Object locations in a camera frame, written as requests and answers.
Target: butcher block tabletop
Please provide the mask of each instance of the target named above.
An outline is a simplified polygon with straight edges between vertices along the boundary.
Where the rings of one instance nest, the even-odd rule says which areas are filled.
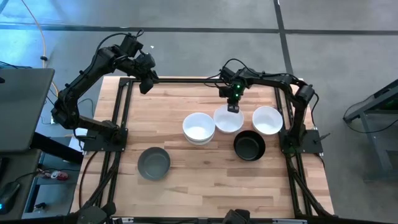
[[[111,120],[120,77],[104,77],[94,119]],[[123,92],[120,125],[126,88]],[[277,134],[264,136],[266,152],[254,162],[241,160],[234,152],[235,134],[216,129],[214,138],[204,146],[190,144],[184,137],[182,122],[186,116],[203,112],[213,117],[214,111],[226,104],[217,88],[202,83],[160,83],[146,95],[132,88],[127,119],[129,129],[126,150],[122,153],[114,195],[116,217],[224,217],[229,209],[247,209],[253,218],[293,218],[292,199],[285,157],[280,151]],[[245,90],[239,102],[244,114],[241,129],[253,130],[251,118],[260,106],[277,108],[272,87],[253,86]],[[310,110],[305,117],[312,128]],[[143,179],[137,170],[141,153],[153,146],[164,148],[172,164],[160,181]],[[81,171],[91,153],[85,156]],[[99,152],[87,169],[82,185],[82,203],[97,187],[104,158]],[[330,213],[333,213],[325,170],[320,158],[302,154],[308,188]],[[71,212],[78,210],[78,189]],[[108,187],[104,191],[106,203]],[[301,191],[300,208],[304,211]]]

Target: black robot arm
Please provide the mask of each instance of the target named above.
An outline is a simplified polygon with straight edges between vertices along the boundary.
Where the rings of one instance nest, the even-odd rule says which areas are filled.
[[[78,99],[89,90],[103,75],[113,73],[116,69],[141,80],[140,91],[146,94],[157,82],[155,60],[150,54],[142,52],[143,45],[137,37],[126,34],[121,45],[98,49],[92,63],[80,75],[66,84],[66,88],[59,92],[58,100],[51,111],[54,120],[65,129],[85,128],[98,132],[112,142],[119,140],[119,128],[111,121],[96,121],[80,116],[77,107]]]
[[[243,68],[237,72],[223,67],[220,78],[227,84],[220,87],[220,97],[226,97],[228,102],[228,111],[237,113],[239,111],[238,102],[246,88],[253,84],[272,86],[280,88],[286,98],[293,104],[294,120],[290,127],[286,140],[293,147],[302,145],[303,137],[306,133],[304,118],[305,112],[312,96],[315,94],[312,85],[306,84],[290,74],[267,74],[265,72],[256,72],[253,69]],[[297,85],[298,90],[293,94],[290,85]]]

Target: computer mouse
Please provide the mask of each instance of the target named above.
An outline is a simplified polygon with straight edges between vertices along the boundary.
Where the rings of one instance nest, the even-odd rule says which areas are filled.
[[[0,188],[0,215],[11,211],[20,186],[20,183],[13,181]]]

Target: gray floor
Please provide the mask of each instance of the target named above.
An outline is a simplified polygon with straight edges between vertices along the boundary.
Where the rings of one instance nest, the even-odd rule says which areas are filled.
[[[125,0],[117,4],[106,0],[25,1],[39,22],[47,25],[278,28],[271,0]],[[392,0],[280,0],[280,7],[286,29],[398,29],[398,2]],[[18,0],[10,0],[0,14],[0,25],[32,22]],[[110,33],[45,31],[48,66],[56,70],[58,87],[88,66],[97,44]],[[115,37],[104,45],[120,41]],[[147,32],[141,41],[145,51],[153,53],[159,75],[207,77],[232,57],[257,70],[285,71],[279,34]],[[295,75],[314,84],[320,95],[315,122],[321,133],[331,133],[322,144],[335,213],[346,218],[398,222],[397,182],[363,182],[363,175],[375,170],[374,154],[366,136],[349,130],[341,119],[349,105],[397,78],[398,37],[287,35],[287,43]],[[38,31],[2,30],[0,46],[0,60],[40,67]],[[83,98],[96,102],[100,86],[98,82]],[[42,112],[45,123],[50,120],[50,110],[47,103]],[[82,103],[80,110],[90,116],[90,103]],[[58,125],[39,124],[37,130],[48,136],[70,134]]]

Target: dark gray bowl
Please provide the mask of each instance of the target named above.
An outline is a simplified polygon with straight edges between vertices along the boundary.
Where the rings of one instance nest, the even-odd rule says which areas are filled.
[[[160,180],[170,169],[170,156],[161,147],[150,147],[138,158],[138,171],[147,180]]]

